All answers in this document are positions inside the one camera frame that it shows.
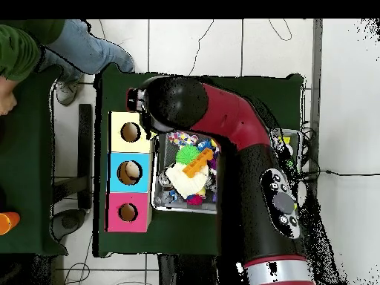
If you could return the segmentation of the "person's hand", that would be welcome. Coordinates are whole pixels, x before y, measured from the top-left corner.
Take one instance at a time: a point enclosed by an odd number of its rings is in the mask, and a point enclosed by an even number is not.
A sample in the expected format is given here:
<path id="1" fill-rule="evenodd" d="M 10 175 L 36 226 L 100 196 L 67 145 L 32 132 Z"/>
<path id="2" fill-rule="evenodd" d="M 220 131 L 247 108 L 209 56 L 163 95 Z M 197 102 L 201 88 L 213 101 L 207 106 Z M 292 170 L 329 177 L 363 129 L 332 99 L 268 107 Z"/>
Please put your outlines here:
<path id="1" fill-rule="evenodd" d="M 13 94 L 14 88 L 18 85 L 17 81 L 0 78 L 0 114 L 7 115 L 16 106 L 17 101 Z"/>

